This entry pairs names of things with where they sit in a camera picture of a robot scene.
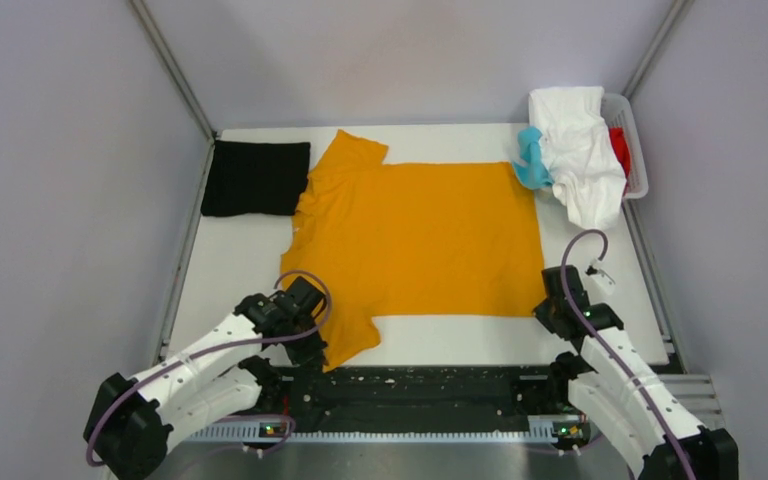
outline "laundry basket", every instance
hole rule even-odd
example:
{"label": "laundry basket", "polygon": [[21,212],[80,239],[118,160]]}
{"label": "laundry basket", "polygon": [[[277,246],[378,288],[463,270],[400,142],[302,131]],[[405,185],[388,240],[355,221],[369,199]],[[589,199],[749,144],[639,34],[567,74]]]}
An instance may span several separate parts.
{"label": "laundry basket", "polygon": [[622,95],[606,93],[602,97],[602,118],[608,127],[622,127],[628,150],[631,153],[631,171],[628,174],[628,190],[623,200],[643,198],[649,191],[646,179],[646,167],[643,165],[643,151],[640,149],[640,137],[634,125],[631,103]]}

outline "orange shirt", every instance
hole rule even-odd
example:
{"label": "orange shirt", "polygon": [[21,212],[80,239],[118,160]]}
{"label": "orange shirt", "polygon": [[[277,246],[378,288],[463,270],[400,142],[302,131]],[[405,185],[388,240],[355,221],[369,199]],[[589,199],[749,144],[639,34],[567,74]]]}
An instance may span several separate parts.
{"label": "orange shirt", "polygon": [[325,371],[381,342],[374,316],[529,317],[545,297],[534,197],[508,162],[382,165],[386,154],[340,130],[293,217],[281,271],[313,272],[333,297]]}

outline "black cloth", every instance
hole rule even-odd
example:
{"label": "black cloth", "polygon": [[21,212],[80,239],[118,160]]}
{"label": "black cloth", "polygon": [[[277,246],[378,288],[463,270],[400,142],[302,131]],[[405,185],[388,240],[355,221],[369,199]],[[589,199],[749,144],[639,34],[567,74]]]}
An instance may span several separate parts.
{"label": "black cloth", "polygon": [[310,143],[216,141],[201,214],[293,215],[307,188]]}

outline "blue cloth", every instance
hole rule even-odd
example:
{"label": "blue cloth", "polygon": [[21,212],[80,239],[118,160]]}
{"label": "blue cloth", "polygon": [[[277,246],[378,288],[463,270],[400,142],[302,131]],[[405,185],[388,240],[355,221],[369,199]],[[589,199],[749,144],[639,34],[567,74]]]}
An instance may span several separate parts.
{"label": "blue cloth", "polygon": [[529,190],[550,187],[553,183],[549,171],[543,166],[540,144],[538,143],[542,136],[543,133],[537,127],[528,127],[517,135],[519,158],[525,162],[525,166],[514,160],[511,160],[511,165],[514,166],[514,173],[519,183]]}

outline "pile of clothes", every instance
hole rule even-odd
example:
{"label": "pile of clothes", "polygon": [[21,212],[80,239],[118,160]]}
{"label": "pile of clothes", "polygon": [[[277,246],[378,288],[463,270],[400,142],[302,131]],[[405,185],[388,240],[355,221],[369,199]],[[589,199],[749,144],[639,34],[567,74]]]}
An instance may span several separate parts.
{"label": "pile of clothes", "polygon": [[517,137],[520,183],[551,192],[570,222],[605,229],[617,223],[631,154],[622,128],[608,128],[602,87],[559,87],[528,96],[530,126]]}

